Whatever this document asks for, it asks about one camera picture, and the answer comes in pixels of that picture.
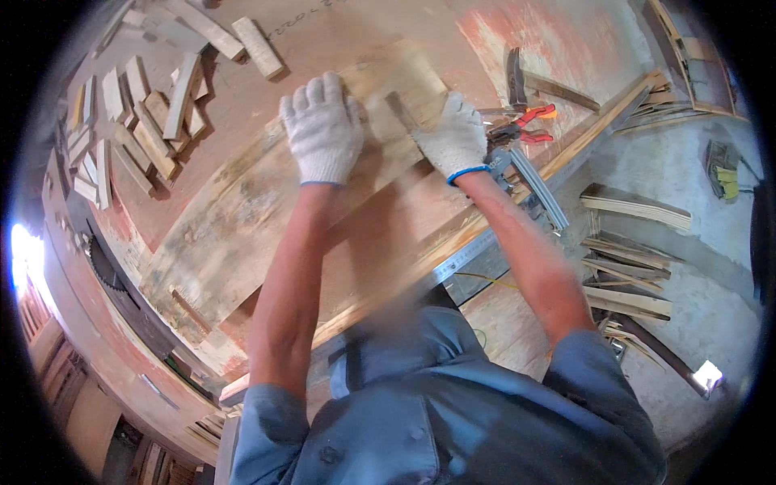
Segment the worker's right hand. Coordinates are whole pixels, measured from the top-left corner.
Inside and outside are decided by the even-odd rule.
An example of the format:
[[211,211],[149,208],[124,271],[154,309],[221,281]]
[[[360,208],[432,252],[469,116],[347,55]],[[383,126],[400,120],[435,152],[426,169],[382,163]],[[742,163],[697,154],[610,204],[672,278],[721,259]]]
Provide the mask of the worker's right hand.
[[280,100],[289,148],[302,172],[301,182],[344,185],[364,144],[359,105],[342,98],[340,78],[324,73]]
[[448,96],[434,132],[414,130],[412,137],[450,185],[455,185],[453,181],[459,175],[489,170],[483,164],[487,139],[482,116],[459,92],[451,92]]

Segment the knit work glove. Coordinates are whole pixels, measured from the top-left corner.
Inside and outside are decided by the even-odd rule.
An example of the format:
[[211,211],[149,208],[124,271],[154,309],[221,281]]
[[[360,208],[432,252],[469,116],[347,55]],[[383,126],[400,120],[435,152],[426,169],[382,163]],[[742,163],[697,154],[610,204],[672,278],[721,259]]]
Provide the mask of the knit work glove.
[[302,183],[344,185],[364,144],[359,106],[342,99],[340,78],[327,72],[280,100],[291,153],[302,172]]
[[490,170],[483,164],[487,140],[482,116],[459,92],[448,96],[434,133],[413,130],[412,137],[450,185],[468,171]]

